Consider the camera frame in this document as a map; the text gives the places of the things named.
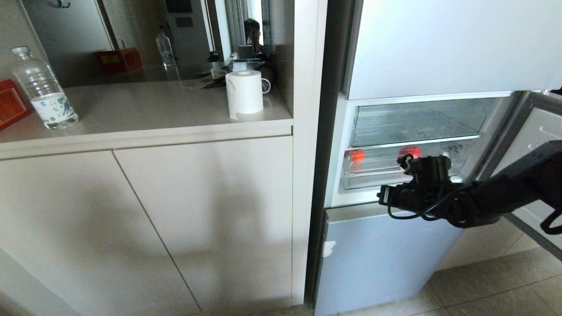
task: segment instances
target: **robotic arm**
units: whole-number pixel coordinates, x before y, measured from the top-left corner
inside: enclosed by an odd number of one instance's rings
[[[502,213],[542,200],[554,212],[541,228],[547,234],[562,233],[562,225],[551,227],[562,215],[562,141],[546,142],[490,179],[469,184],[451,182],[451,160],[445,156],[414,158],[406,154],[398,163],[414,178],[396,187],[381,186],[379,204],[388,207],[392,218],[446,219],[468,228],[493,224]],[[415,214],[396,216],[391,207]]]

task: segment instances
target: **mirror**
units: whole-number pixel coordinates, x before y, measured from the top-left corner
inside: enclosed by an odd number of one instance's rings
[[[63,87],[195,79],[209,62],[267,61],[270,53],[269,0],[22,3]],[[160,32],[171,44],[167,65]]]

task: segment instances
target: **clear plastic drawer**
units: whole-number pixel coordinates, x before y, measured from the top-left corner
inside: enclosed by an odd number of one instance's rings
[[[352,147],[476,135],[503,98],[359,106]]]
[[[405,175],[404,170],[396,163],[398,156],[405,152],[417,152],[423,156],[447,156],[451,159],[449,175],[458,175],[477,147],[477,139],[465,139],[415,146],[348,150],[343,159],[342,184],[345,189],[356,189],[410,181],[412,177]]]

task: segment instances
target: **red container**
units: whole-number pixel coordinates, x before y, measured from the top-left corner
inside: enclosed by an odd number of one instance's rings
[[[142,67],[139,51],[134,47],[120,51],[97,52],[96,56],[106,74],[122,73]]]
[[[31,114],[27,104],[11,80],[0,82],[0,130]]]

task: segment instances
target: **countertop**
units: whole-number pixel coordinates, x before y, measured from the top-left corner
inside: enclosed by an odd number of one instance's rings
[[[264,95],[263,111],[238,114],[238,120],[233,120],[224,87],[192,90],[183,84],[66,88],[80,121],[67,129],[49,130],[33,113],[0,131],[0,159],[290,134],[293,119],[277,89]]]

